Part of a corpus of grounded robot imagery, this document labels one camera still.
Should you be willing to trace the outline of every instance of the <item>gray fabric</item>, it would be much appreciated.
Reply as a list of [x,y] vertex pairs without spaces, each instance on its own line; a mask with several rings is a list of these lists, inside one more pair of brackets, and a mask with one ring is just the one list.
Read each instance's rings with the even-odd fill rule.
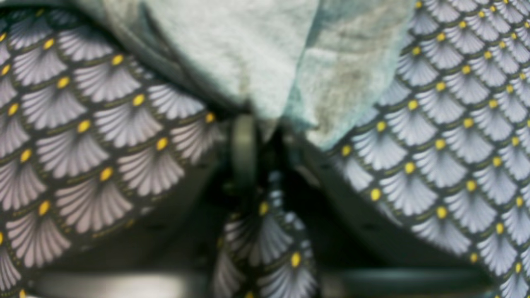
[[0,0],[76,6],[140,59],[268,137],[285,117],[323,150],[389,85],[413,0]]

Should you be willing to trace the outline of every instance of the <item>blurry fabric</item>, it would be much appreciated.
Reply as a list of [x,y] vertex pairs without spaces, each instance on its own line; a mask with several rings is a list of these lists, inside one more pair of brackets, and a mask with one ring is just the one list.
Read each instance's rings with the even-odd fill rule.
[[228,217],[219,238],[215,298],[318,296],[311,241],[301,219],[284,210],[277,175],[270,174],[272,181],[260,194],[258,206]]
[[388,87],[413,0],[0,0],[75,7],[171,82],[323,150]]
[[422,0],[391,87],[335,148],[417,237],[530,292],[530,2]]
[[[415,6],[394,81],[332,161],[396,224],[484,266],[499,297],[526,297],[530,2]],[[0,29],[0,291],[9,297],[167,197],[219,130],[203,101],[88,19],[12,10]],[[278,198],[289,199],[271,186],[257,209],[228,219],[219,297],[318,294],[303,225]],[[262,235],[275,241],[264,247]]]

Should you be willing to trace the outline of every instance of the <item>towel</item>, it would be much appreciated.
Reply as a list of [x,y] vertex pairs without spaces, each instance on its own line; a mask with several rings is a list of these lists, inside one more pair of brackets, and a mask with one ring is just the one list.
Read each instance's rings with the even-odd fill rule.
[[0,0],[74,7],[191,94],[336,144],[389,86],[413,0]]

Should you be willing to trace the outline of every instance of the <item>patterned fabric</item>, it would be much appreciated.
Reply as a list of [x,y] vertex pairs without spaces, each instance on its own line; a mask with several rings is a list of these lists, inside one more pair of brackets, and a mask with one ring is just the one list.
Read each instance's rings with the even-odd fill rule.
[[530,2],[421,0],[395,80],[334,151],[418,237],[530,295]]
[[[278,174],[272,173],[274,179]],[[317,294],[315,261],[305,226],[283,210],[277,182],[259,207],[233,213],[219,239],[215,298],[310,298]]]
[[0,16],[0,295],[116,234],[214,143],[215,116],[63,10]]

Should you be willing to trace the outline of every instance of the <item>light green fabric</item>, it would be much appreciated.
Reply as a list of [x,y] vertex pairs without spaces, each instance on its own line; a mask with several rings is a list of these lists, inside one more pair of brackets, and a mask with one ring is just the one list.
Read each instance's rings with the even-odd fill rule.
[[413,0],[0,0],[68,5],[147,65],[227,109],[246,102],[265,137],[289,119],[323,150],[381,97]]

